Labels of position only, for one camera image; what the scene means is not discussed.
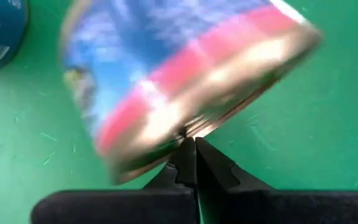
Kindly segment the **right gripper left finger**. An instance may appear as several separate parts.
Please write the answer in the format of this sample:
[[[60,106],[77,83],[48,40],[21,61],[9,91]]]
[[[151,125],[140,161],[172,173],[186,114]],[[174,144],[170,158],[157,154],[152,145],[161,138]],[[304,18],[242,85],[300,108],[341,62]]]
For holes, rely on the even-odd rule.
[[[197,224],[196,144],[185,139],[139,190],[64,190],[40,200],[31,224]]]

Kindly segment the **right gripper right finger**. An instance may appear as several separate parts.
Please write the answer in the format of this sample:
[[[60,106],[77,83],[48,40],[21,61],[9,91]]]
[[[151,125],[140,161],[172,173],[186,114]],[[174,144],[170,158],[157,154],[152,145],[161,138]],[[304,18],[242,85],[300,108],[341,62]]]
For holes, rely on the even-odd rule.
[[[205,223],[358,224],[358,191],[275,189],[203,138],[196,166]]]

